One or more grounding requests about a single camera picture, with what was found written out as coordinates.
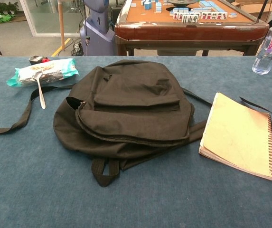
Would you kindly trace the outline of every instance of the plastic wrapper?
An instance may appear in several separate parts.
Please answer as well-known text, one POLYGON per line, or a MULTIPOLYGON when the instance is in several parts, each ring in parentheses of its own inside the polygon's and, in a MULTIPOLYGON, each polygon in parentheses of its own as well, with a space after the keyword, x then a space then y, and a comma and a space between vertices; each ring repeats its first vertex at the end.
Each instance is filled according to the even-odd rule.
POLYGON ((32 86, 37 82, 34 76, 42 73, 40 83, 46 84, 56 82, 79 72, 75 68, 75 60, 73 58, 53 60, 45 63, 31 65, 25 68, 16 68, 15 76, 7 81, 9 86, 32 86))

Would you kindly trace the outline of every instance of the black backpack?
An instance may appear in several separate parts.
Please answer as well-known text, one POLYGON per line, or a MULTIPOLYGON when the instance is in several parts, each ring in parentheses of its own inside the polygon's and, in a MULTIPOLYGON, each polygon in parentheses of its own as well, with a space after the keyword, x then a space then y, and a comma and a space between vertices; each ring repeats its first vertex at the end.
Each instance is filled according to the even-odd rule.
POLYGON ((122 60, 98 66, 59 106, 54 130, 65 148, 93 158, 92 173, 104 187, 120 169, 202 137, 206 121, 189 126, 194 107, 185 93, 160 63, 122 60))

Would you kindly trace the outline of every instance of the red object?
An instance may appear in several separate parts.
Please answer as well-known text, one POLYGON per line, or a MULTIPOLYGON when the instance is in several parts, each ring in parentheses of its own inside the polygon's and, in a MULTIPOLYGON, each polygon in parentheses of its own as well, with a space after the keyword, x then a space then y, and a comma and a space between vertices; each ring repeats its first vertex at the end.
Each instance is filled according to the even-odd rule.
POLYGON ((49 58, 44 58, 44 59, 42 59, 42 63, 49 62, 49 61, 50 61, 49 58))

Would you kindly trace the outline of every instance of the spiral notebook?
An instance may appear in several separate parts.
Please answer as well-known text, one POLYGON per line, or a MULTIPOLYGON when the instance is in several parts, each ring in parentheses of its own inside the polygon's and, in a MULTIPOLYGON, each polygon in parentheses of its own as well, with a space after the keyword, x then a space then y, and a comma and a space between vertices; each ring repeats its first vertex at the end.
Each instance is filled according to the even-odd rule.
POLYGON ((199 153, 272 181, 270 115, 216 93, 199 153))

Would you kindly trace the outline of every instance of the water bottle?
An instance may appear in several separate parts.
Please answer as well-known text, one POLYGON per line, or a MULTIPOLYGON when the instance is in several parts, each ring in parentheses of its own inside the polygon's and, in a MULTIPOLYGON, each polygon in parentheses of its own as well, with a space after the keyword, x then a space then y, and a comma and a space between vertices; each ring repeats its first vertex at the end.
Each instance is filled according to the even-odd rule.
POLYGON ((269 73, 272 66, 272 28, 268 31, 257 58, 253 64, 253 72, 264 75, 269 73))

